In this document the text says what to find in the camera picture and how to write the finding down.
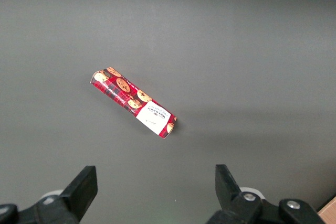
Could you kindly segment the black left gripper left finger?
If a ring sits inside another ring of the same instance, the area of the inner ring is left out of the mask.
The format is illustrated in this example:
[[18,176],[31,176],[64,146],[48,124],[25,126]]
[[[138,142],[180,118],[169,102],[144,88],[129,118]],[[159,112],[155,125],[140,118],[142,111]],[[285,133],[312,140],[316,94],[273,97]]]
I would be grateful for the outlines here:
[[97,192],[96,167],[86,166],[60,195],[45,196],[22,211],[2,204],[1,223],[79,223]]

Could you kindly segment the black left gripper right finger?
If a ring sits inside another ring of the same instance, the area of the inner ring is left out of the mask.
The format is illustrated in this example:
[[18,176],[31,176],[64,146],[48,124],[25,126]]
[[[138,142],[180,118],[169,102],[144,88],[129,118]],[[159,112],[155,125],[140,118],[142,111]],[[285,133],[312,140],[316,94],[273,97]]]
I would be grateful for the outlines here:
[[285,198],[277,206],[252,191],[242,191],[226,165],[216,165],[215,190],[221,210],[207,223],[324,223],[300,199]]

